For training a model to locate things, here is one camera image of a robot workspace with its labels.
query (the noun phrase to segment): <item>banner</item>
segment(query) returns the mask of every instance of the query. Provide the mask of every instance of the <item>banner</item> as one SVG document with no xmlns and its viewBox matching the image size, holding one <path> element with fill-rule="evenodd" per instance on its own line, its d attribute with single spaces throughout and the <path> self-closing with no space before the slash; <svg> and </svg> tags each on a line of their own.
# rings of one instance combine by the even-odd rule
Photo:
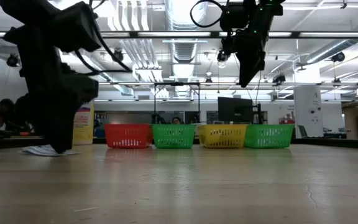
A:
<svg viewBox="0 0 358 224">
<path fill-rule="evenodd" d="M 74 116 L 73 145 L 93 142 L 93 101 L 85 103 Z"/>
</svg>

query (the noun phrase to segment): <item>white cloth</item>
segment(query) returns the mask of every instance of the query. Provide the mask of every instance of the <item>white cloth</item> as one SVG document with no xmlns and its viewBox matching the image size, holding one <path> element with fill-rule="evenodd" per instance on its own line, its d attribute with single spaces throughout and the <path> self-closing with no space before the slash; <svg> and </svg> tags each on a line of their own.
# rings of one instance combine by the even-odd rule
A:
<svg viewBox="0 0 358 224">
<path fill-rule="evenodd" d="M 52 156 L 52 157 L 70 156 L 70 155 L 79 154 L 79 152 L 73 152 L 73 151 L 66 151 L 62 154 L 58 154 L 57 152 L 55 152 L 55 150 L 51 145 L 24 147 L 22 150 L 20 150 L 20 153 L 33 155 L 33 156 Z"/>
</svg>

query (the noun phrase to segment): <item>desk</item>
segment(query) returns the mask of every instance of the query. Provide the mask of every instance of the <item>desk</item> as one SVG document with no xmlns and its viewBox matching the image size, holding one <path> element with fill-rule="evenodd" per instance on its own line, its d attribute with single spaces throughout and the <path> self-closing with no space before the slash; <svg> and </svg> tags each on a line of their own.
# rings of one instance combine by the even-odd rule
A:
<svg viewBox="0 0 358 224">
<path fill-rule="evenodd" d="M 358 150 L 0 150 L 0 223 L 358 223 Z"/>
</svg>

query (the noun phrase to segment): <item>computer monitor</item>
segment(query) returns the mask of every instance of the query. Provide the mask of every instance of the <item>computer monitor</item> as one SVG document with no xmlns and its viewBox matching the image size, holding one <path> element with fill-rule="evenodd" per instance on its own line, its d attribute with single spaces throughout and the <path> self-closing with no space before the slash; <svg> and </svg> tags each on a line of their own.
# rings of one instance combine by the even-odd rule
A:
<svg viewBox="0 0 358 224">
<path fill-rule="evenodd" d="M 252 100 L 218 97 L 218 118 L 226 122 L 252 123 L 254 121 Z"/>
</svg>

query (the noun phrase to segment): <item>red basket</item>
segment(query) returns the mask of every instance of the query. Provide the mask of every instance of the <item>red basket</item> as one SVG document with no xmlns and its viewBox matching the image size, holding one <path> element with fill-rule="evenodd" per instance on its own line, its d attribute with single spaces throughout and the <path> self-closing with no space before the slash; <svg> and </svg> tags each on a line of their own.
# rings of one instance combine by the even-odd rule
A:
<svg viewBox="0 0 358 224">
<path fill-rule="evenodd" d="M 111 148 L 145 148 L 153 141 L 149 124 L 105 124 L 107 145 Z"/>
</svg>

